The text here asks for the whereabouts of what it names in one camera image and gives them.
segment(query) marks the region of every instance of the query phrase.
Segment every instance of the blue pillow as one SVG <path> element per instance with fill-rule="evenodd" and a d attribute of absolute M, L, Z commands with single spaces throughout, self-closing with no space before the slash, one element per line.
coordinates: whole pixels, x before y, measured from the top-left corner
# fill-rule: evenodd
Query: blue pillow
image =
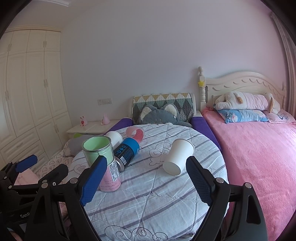
<path fill-rule="evenodd" d="M 261 121 L 267 122 L 268 117 L 260 110 L 217 110 L 226 124 L 234 122 Z"/>

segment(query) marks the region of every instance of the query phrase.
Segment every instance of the blue and black can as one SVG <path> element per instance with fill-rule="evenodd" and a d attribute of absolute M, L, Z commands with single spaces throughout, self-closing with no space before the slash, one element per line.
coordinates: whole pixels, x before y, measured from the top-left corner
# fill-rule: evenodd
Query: blue and black can
<path fill-rule="evenodd" d="M 139 143 L 135 139 L 128 137 L 114 150 L 119 172 L 125 170 L 139 149 Z"/>

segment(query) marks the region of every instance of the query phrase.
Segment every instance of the wardrobe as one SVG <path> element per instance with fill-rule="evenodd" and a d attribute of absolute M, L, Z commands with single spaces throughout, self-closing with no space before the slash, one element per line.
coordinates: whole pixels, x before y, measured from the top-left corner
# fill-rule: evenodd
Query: wardrobe
<path fill-rule="evenodd" d="M 0 39 L 0 168 L 36 155 L 37 171 L 72 127 L 60 65 L 60 33 L 7 32 Z"/>

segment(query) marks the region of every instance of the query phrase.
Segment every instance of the pink figurine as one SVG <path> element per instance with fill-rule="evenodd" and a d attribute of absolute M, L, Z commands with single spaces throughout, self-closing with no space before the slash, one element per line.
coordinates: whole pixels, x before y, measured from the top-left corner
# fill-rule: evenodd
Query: pink figurine
<path fill-rule="evenodd" d="M 109 120 L 107 114 L 104 114 L 101 125 L 108 125 L 109 123 L 110 123 L 110 120 Z"/>
<path fill-rule="evenodd" d="M 83 117 L 80 117 L 80 126 L 86 126 L 87 125 L 87 120 L 86 118 L 83 116 Z"/>

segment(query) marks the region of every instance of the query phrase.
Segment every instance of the white headboard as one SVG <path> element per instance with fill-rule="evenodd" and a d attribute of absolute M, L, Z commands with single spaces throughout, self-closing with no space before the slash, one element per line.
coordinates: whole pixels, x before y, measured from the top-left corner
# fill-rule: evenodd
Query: white headboard
<path fill-rule="evenodd" d="M 200 85 L 200 111 L 206 106 L 212 107 L 219 96 L 233 90 L 262 95 L 267 92 L 272 93 L 282 109 L 286 108 L 286 86 L 283 85 L 283 88 L 280 89 L 262 74 L 238 71 L 220 78 L 210 79 L 204 77 L 202 67 L 199 67 L 198 70 L 199 82 L 205 81 L 205 85 Z"/>

